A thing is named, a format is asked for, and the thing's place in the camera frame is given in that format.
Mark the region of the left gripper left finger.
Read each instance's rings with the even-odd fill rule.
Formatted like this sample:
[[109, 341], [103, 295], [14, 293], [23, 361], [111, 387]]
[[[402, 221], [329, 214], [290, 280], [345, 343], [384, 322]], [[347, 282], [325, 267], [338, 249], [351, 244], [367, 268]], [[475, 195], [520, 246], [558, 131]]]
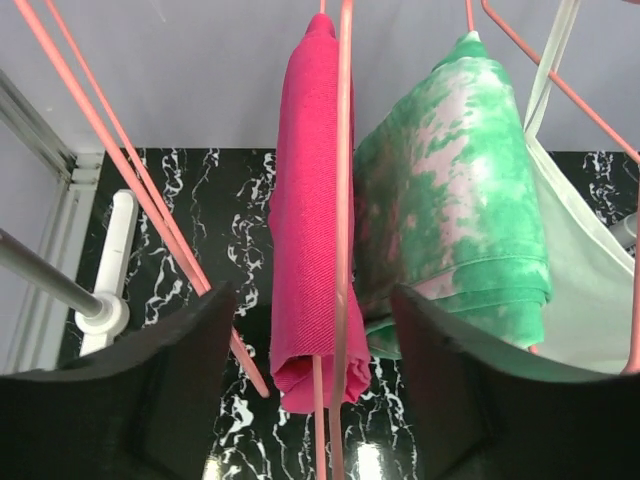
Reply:
[[225, 283], [57, 370], [3, 376], [2, 478], [201, 478], [235, 307]]

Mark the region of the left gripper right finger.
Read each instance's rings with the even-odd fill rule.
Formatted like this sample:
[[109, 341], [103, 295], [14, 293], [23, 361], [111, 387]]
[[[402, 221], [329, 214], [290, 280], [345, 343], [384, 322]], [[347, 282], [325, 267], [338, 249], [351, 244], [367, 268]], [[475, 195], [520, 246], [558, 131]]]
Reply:
[[429, 479], [635, 479], [639, 378], [514, 347], [396, 286], [392, 313]]

